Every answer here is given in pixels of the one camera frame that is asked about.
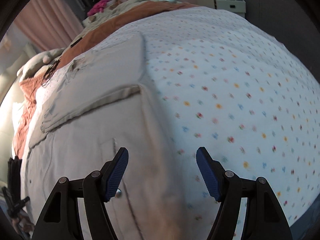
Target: screw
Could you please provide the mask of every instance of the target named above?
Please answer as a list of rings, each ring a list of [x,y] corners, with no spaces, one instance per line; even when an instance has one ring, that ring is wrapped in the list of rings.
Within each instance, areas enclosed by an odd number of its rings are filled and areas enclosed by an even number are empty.
[[[232,178],[234,173],[232,171],[226,171],[225,175],[229,178]]]
[[[267,180],[264,177],[259,177],[259,182],[262,184],[265,184],[267,182]]]
[[[121,195],[122,195],[121,190],[117,189],[117,192],[116,192],[115,197],[116,197],[116,198],[120,198],[120,197],[121,197]]]
[[[67,181],[67,178],[66,177],[61,177],[59,180],[59,183],[63,184]]]
[[[100,171],[94,171],[94,172],[92,172],[92,173],[91,173],[91,176],[94,177],[94,178],[100,176]]]

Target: nightstand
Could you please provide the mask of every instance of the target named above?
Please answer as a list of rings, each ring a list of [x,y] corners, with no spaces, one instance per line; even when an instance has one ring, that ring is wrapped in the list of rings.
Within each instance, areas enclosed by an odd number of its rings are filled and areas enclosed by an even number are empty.
[[[244,0],[197,0],[197,4],[212,9],[227,10],[245,18],[246,9]]]

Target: orange blanket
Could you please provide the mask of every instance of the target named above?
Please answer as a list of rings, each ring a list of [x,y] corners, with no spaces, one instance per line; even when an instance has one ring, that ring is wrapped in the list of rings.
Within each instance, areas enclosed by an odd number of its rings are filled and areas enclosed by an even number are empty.
[[[24,94],[24,108],[20,119],[16,135],[13,137],[13,148],[19,159],[23,156],[26,137],[29,130],[29,123],[36,110],[36,91],[42,84],[43,75],[35,78],[28,78],[19,83],[19,86]]]
[[[87,33],[75,46],[69,48],[60,58],[57,70],[70,63],[75,57],[93,48],[105,38],[110,36],[116,30],[131,22],[159,14],[162,12],[173,11],[177,9],[192,8],[197,5],[190,3],[172,4],[168,2],[145,2],[131,10],[116,16],[107,22],[101,24],[98,28]],[[36,91],[42,84],[43,74],[34,78],[28,78],[20,82],[20,88],[24,93],[25,105],[23,115],[20,120],[17,133],[13,138],[13,148],[19,159],[23,156],[26,137],[29,130],[31,118],[36,110]]]
[[[93,48],[105,38],[110,36],[116,30],[120,29],[121,27],[129,24],[131,22],[156,15],[162,12],[169,12],[178,9],[186,9],[196,7],[197,5],[191,3],[169,3],[169,2],[145,2],[141,5],[138,5],[131,10],[116,16],[107,22],[101,24],[95,30],[89,32],[86,36],[82,38],[75,46],[69,48],[61,57],[59,66],[65,66],[71,62],[75,57],[79,56],[80,54],[88,51],[89,49]]]

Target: drawer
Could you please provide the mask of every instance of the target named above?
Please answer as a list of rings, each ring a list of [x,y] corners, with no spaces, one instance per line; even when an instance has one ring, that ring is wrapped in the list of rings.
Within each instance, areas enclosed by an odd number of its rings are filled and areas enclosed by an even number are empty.
[[[234,13],[246,13],[245,1],[216,0],[216,9],[223,9]]]

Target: blue gripper pad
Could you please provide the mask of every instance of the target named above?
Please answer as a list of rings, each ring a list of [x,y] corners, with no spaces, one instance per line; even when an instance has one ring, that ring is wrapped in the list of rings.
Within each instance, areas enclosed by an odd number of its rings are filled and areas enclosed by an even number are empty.
[[[116,195],[128,162],[129,153],[127,149],[124,149],[106,182],[105,202],[110,201],[110,199]]]
[[[196,161],[197,161],[199,170],[204,179],[205,185],[207,186],[210,196],[214,197],[216,201],[221,201],[222,195],[219,190],[218,177],[214,173],[213,168],[209,163],[210,160],[211,162],[213,160],[210,157],[207,150],[205,150],[205,148],[204,149],[202,148],[204,147],[200,147],[196,153]]]

